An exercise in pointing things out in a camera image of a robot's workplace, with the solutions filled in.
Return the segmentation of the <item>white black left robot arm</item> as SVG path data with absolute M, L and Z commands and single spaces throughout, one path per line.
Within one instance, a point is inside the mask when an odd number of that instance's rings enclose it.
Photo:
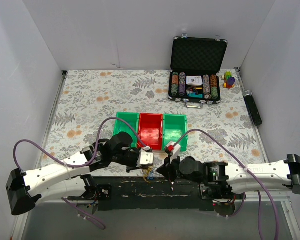
M 42 202 L 59 198 L 110 199 L 112 187 L 97 183 L 92 172 L 105 169 L 111 163 L 126 166 L 128 172 L 153 163 L 150 148 L 135 148 L 131 146 L 132 142 L 128 133 L 120 132 L 111 139 L 102 139 L 82 149 L 61 163 L 34 170 L 12 170 L 5 187 L 11 214 L 22 215 Z

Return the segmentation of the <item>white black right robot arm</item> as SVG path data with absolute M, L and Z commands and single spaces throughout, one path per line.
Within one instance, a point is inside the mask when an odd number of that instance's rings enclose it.
M 200 162 L 190 156 L 183 160 L 167 157 L 157 172 L 170 183 L 180 178 L 204 185 L 211 197 L 222 199 L 254 191 L 292 191 L 300 195 L 300 156 L 296 154 L 287 155 L 286 160 L 246 167 Z

